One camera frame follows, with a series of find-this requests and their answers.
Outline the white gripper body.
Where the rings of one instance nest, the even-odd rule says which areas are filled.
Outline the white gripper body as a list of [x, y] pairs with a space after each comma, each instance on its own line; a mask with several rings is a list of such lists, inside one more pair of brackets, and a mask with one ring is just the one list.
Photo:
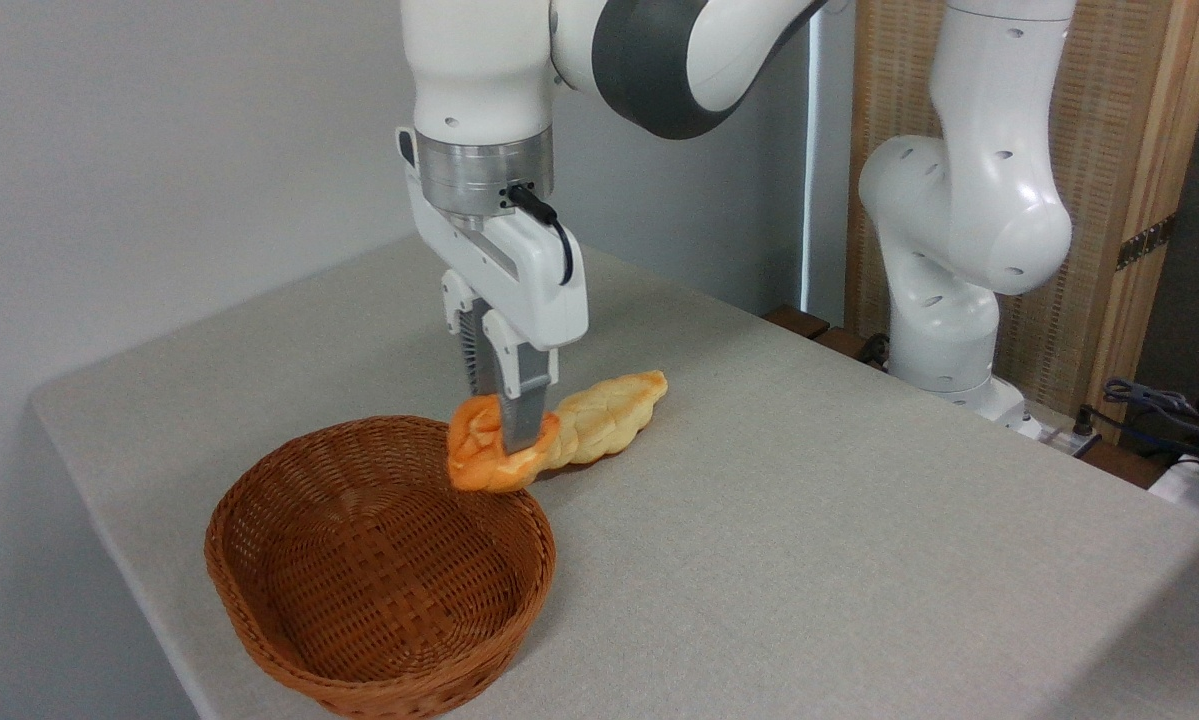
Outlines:
[[472, 222], [435, 208], [422, 190], [420, 140], [411, 128], [397, 131], [412, 220], [424, 246], [532, 347], [552, 350], [580, 340], [589, 327], [589, 307], [579, 247], [571, 246], [573, 274], [564, 284], [564, 243], [558, 229], [522, 208]]

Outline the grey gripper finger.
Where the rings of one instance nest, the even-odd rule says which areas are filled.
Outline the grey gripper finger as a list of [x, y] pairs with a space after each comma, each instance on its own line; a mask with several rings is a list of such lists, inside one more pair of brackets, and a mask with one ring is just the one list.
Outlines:
[[548, 389], [559, 379], [558, 350], [534, 347], [498, 310], [486, 313], [483, 337], [494, 359], [504, 450], [517, 454], [538, 442]]
[[474, 397], [495, 395], [499, 392], [498, 355], [483, 323], [492, 305], [456, 270], [442, 274], [442, 302], [448, 332], [459, 340], [468, 389]]

